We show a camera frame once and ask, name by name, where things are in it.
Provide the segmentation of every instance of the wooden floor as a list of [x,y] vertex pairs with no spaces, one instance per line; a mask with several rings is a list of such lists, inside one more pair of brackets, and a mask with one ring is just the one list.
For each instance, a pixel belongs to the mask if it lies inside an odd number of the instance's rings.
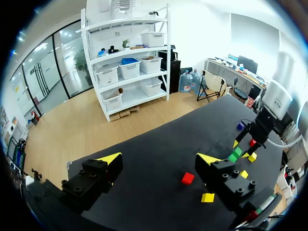
[[205,104],[193,93],[174,93],[141,105],[140,111],[107,122],[94,89],[55,107],[30,129],[25,171],[31,168],[61,188],[67,179],[66,163],[143,134]]

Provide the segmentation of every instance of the blue tray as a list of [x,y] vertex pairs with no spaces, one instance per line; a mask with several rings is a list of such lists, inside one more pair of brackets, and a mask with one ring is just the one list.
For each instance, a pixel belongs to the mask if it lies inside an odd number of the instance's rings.
[[122,59],[122,64],[123,64],[123,65],[132,64],[132,63],[135,63],[135,62],[138,62],[138,60],[137,60],[137,59],[134,59],[134,58]]

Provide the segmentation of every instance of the red cube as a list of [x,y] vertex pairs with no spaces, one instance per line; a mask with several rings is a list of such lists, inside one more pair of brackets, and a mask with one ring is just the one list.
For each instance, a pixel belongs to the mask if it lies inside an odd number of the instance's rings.
[[183,179],[181,180],[181,182],[182,182],[183,184],[189,185],[189,184],[192,183],[193,178],[194,178],[194,175],[193,175],[193,174],[190,174],[190,173],[186,172],[185,175],[184,175],[184,177],[183,177]]
[[254,146],[257,143],[254,139],[252,139],[249,143],[250,147]]

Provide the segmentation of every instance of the glass wall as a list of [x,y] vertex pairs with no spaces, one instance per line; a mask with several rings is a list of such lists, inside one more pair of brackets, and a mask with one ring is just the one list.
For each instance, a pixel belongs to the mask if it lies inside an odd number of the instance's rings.
[[26,82],[24,79],[23,71],[21,66],[19,66],[10,79],[10,83],[12,85],[13,92],[17,99],[17,103],[20,111],[23,113],[26,120],[30,120],[32,118],[31,112],[35,111],[39,116],[38,111],[36,110],[33,101],[29,94],[29,89],[26,87]]
[[23,62],[26,81],[41,114],[68,100],[55,62],[51,36]]
[[80,29],[80,22],[76,22],[54,34],[59,69],[70,97],[93,87]]
[[79,20],[53,33],[28,54],[12,76],[12,89],[26,120],[33,110],[43,115],[93,88],[80,29]]

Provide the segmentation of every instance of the metal shelving unit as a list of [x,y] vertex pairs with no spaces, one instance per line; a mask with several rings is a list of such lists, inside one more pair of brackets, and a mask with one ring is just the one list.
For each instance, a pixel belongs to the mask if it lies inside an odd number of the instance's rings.
[[[93,83],[93,87],[96,93],[96,96],[100,102],[101,108],[103,113],[105,114],[108,121],[110,121],[110,115],[117,113],[119,111],[125,110],[127,108],[139,105],[141,103],[145,103],[154,99],[158,99],[161,97],[166,96],[166,100],[169,100],[169,87],[170,87],[170,49],[171,49],[171,42],[170,42],[170,4],[167,4],[166,7],[159,9],[158,11],[166,10],[165,18],[155,18],[155,17],[138,17],[138,18],[127,18],[127,19],[116,19],[116,20],[108,20],[98,22],[92,25],[88,25],[88,20],[86,17],[86,9],[81,10],[81,33],[82,33],[82,42],[84,47],[84,53],[86,56],[86,61],[90,73],[90,77]],[[92,45],[93,43],[97,42],[97,40],[93,41],[91,36],[93,33],[103,32],[108,33],[109,29],[119,28],[122,27],[134,27],[134,26],[148,26],[152,25],[153,32],[156,32],[155,24],[162,23],[159,32],[162,31],[163,26],[167,24],[167,46],[165,47],[151,47],[151,48],[143,48],[143,49],[135,49],[135,50],[128,50],[128,51],[119,51],[116,53],[108,54],[103,57],[97,58],[96,56],[92,55]],[[160,72],[146,74],[140,71],[140,76],[131,78],[131,79],[122,79],[119,77],[119,82],[109,85],[107,87],[100,86],[99,82],[97,81],[97,77],[95,75],[96,65],[98,64],[106,64],[106,62],[111,62],[113,59],[120,58],[122,56],[132,55],[132,57],[139,53],[144,52],[157,52],[157,51],[167,51],[167,70],[161,70]],[[166,91],[160,90],[160,93],[148,97],[145,95],[139,88],[127,88],[126,86],[132,85],[133,83],[138,84],[138,81],[152,78],[152,77],[163,77],[163,84],[166,87]],[[107,111],[106,106],[102,100],[102,93],[111,90],[113,88],[122,87],[124,89],[124,93],[122,95],[122,107],[115,109],[113,111]]]

